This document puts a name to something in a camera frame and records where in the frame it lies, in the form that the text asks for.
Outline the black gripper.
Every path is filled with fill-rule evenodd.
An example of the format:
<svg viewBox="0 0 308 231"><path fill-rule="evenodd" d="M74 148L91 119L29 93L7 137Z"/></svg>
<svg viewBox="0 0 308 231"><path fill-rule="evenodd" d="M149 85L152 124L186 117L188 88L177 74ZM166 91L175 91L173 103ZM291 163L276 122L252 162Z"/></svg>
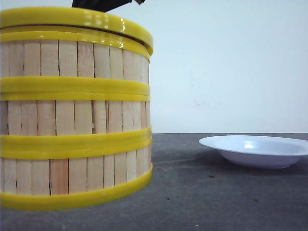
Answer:
<svg viewBox="0 0 308 231"><path fill-rule="evenodd" d="M132 2L132 0L73 0L72 8L108 12Z"/></svg>

